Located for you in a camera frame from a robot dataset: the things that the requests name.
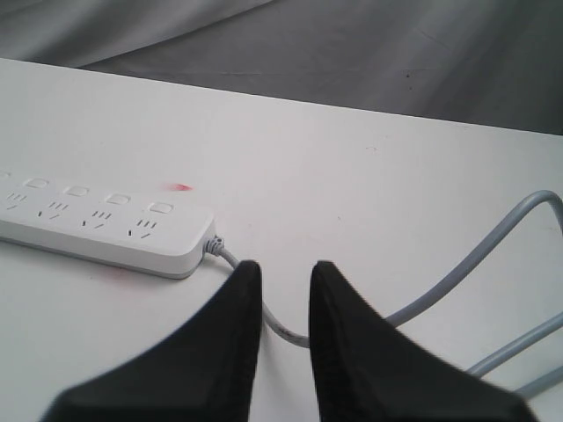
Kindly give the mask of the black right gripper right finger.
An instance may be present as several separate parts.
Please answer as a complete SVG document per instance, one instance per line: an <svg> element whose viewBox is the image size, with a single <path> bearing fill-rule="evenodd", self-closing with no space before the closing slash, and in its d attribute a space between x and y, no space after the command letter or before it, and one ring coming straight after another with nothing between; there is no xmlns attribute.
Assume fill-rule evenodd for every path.
<svg viewBox="0 0 563 422"><path fill-rule="evenodd" d="M323 421L534 421L516 394L437 358L395 329L338 267L313 267L311 365Z"/></svg>

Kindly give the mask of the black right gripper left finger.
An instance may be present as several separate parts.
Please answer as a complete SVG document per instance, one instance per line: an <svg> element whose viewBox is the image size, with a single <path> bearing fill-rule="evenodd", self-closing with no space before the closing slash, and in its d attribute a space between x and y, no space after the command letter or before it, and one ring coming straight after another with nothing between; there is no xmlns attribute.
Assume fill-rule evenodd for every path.
<svg viewBox="0 0 563 422"><path fill-rule="evenodd" d="M64 390L46 421L246 421L262 326L260 266L241 262L174 333Z"/></svg>

